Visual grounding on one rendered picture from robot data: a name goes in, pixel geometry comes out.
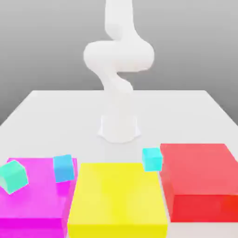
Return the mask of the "small cyan cube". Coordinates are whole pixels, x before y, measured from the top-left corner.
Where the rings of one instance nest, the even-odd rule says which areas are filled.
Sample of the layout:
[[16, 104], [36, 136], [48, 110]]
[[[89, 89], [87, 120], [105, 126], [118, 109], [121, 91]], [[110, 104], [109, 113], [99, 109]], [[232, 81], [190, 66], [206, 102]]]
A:
[[161, 171], [163, 164], [163, 156], [158, 147], [143, 148], [142, 162], [146, 172]]

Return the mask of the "small blue cube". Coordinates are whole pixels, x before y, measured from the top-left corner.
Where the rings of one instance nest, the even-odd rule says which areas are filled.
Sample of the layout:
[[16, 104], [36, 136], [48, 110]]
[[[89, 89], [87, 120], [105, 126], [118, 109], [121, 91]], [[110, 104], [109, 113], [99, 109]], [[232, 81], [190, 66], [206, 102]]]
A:
[[74, 180], [73, 159], [70, 154], [54, 157], [53, 168], [56, 183]]

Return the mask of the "small teal cube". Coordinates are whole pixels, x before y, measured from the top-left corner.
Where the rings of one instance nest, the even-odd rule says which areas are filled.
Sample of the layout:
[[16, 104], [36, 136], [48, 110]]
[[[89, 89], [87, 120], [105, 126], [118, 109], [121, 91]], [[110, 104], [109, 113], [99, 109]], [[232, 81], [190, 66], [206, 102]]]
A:
[[8, 161], [0, 167], [0, 187], [7, 194], [12, 194], [28, 185], [25, 167], [17, 160]]

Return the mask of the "large yellow box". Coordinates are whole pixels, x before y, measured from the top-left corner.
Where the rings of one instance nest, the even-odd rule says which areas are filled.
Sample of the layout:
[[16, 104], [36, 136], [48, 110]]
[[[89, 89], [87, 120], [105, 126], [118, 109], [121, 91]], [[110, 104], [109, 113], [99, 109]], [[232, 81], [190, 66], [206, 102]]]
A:
[[69, 238], [166, 238], [158, 174], [141, 163], [82, 163], [67, 227]]

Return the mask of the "large red box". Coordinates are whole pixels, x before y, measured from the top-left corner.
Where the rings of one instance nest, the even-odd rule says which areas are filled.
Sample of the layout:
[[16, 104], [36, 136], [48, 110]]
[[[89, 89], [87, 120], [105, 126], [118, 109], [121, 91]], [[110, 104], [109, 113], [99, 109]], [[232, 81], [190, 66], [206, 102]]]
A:
[[161, 144], [171, 222], [237, 222], [238, 161], [225, 144]]

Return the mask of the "large magenta box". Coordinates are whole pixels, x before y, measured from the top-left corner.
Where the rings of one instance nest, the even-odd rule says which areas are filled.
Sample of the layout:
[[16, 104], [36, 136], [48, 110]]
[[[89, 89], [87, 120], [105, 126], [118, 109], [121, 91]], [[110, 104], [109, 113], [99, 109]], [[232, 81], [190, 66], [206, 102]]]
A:
[[57, 183], [52, 158], [17, 158], [29, 184], [7, 194], [0, 188], [0, 238], [66, 238], [77, 180]]

